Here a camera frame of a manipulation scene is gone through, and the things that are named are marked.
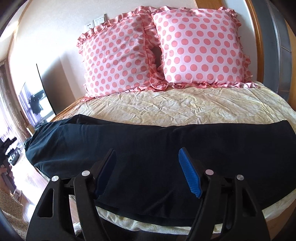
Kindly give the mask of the person left hand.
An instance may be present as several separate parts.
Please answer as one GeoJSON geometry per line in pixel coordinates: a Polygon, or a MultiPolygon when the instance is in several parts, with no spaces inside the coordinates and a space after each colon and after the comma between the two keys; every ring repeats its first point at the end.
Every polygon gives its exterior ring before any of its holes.
{"type": "Polygon", "coordinates": [[[1,167],[1,177],[3,179],[7,178],[8,176],[10,176],[10,170],[11,167],[9,166],[8,168],[6,167],[1,167]]]}

